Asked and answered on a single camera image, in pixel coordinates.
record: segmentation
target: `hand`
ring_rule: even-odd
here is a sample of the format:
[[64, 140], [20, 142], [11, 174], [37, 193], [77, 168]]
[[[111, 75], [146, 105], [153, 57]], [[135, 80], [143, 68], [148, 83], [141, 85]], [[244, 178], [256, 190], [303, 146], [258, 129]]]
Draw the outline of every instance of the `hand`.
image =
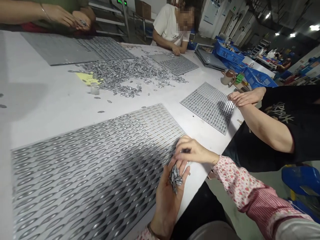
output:
[[[177, 194], [173, 192], [172, 186], [169, 182], [169, 172], [175, 163], [179, 169], [179, 175], [182, 177], [183, 181], [181, 186], [176, 186]], [[190, 166], [188, 166], [184, 171], [186, 165], [187, 161], [177, 161], [173, 157], [169, 165], [164, 166], [163, 168], [163, 173], [156, 192], [156, 212], [150, 223], [151, 230], [161, 240], [170, 238], [176, 223], [182, 201], [184, 184], [190, 172]]]
[[262, 101], [263, 96], [266, 92], [266, 88], [259, 87], [255, 88], [250, 92], [233, 92], [228, 95], [228, 100], [232, 101], [237, 107], [241, 107], [247, 104], [256, 105], [258, 102]]
[[174, 55], [176, 55], [176, 56], [180, 56], [180, 49], [179, 49], [179, 47], [177, 47], [177, 45], [172, 44], [171, 49], [172, 49], [172, 51], [173, 51]]
[[76, 28], [77, 26], [83, 27], [82, 23], [76, 19], [74, 16], [72, 16], [71, 13], [64, 10], [62, 7], [58, 5], [52, 5], [52, 4], [43, 4], [43, 9], [47, 13], [45, 15], [45, 18], [48, 20], [61, 23], [67, 27]]
[[91, 20], [90, 18], [84, 14], [83, 12], [80, 11], [73, 11], [72, 15], [78, 19], [78, 20], [83, 20], [86, 22], [87, 26], [81, 25], [81, 26], [77, 26], [76, 29], [80, 30], [80, 31], [89, 31], [91, 28]]
[[[184, 149], [189, 149], [190, 153], [181, 152]], [[198, 162], [198, 163], [212, 163], [217, 164], [219, 161], [219, 155], [209, 151], [195, 139], [184, 135], [181, 137], [176, 146], [176, 152], [174, 154], [177, 160]]]

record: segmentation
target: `ceiling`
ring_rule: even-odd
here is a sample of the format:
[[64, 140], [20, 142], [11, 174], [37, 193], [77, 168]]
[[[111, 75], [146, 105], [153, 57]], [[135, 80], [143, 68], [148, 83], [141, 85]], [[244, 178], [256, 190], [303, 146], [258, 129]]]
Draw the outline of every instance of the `ceiling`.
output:
[[318, 0], [247, 0], [260, 24], [275, 31], [300, 33], [320, 41], [320, 31], [311, 31], [311, 25], [320, 25], [320, 1]]

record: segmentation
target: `ceiling light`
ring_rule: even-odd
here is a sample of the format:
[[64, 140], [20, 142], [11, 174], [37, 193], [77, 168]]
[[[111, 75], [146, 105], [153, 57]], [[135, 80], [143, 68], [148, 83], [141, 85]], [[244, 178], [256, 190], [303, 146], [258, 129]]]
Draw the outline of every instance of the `ceiling light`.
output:
[[319, 31], [320, 30], [319, 27], [320, 27], [319, 25], [315, 25], [315, 26], [311, 25], [310, 29], [311, 29], [311, 31]]

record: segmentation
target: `stack of trays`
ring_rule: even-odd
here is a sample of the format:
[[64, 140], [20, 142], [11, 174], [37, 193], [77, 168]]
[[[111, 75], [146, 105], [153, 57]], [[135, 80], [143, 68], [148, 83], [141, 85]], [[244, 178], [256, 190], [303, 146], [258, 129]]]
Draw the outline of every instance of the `stack of trays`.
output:
[[205, 67], [213, 68], [219, 71], [228, 70], [228, 68], [212, 53], [208, 53], [201, 49], [197, 49], [194, 53]]

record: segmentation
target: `black pants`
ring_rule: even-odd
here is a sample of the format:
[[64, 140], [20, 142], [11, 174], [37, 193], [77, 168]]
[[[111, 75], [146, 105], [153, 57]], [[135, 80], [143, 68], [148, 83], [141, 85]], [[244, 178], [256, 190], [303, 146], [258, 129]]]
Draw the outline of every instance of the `black pants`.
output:
[[175, 225], [171, 239], [187, 239], [202, 225], [218, 220], [228, 223], [221, 203], [204, 182]]

